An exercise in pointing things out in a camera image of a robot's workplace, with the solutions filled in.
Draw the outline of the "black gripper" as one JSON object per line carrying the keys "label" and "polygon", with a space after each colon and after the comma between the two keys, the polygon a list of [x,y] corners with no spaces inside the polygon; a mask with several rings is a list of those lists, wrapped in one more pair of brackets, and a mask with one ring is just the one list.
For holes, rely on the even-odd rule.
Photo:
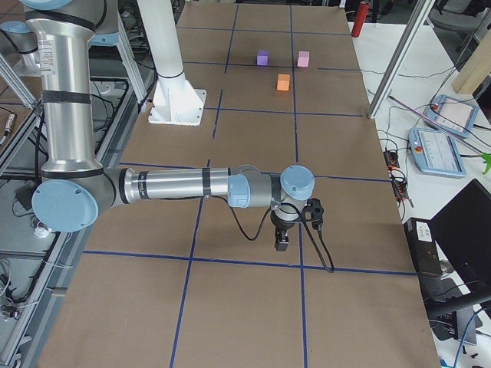
{"label": "black gripper", "polygon": [[288,230],[302,222],[298,210],[291,206],[280,206],[271,212],[270,218],[276,228],[275,250],[286,251],[289,245]]}

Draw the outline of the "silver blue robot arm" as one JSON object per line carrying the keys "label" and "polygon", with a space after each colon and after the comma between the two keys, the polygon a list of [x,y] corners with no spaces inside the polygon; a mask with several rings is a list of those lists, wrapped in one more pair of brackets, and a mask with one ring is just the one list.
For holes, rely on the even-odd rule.
{"label": "silver blue robot arm", "polygon": [[48,160],[31,205],[46,226],[78,232],[119,205],[214,197],[231,210],[265,208],[279,251],[287,248],[288,230],[298,223],[307,232],[321,231],[323,211],[312,195],[315,178],[304,166],[280,174],[250,165],[141,172],[105,168],[95,156],[88,49],[117,7],[107,1],[26,1],[24,7],[38,40],[48,133]]}

